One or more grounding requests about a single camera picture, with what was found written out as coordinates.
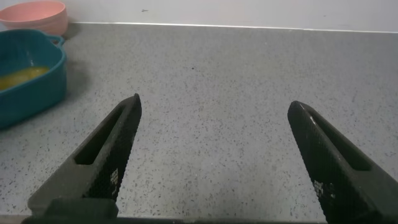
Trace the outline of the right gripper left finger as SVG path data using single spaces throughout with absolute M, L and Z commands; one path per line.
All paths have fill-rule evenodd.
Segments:
M 122 100 L 28 200 L 34 215 L 58 198 L 116 201 L 141 119 L 138 94 Z

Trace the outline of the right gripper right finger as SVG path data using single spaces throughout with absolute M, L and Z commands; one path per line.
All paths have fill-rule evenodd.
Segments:
M 328 223 L 397 223 L 397 181 L 309 105 L 287 117 Z

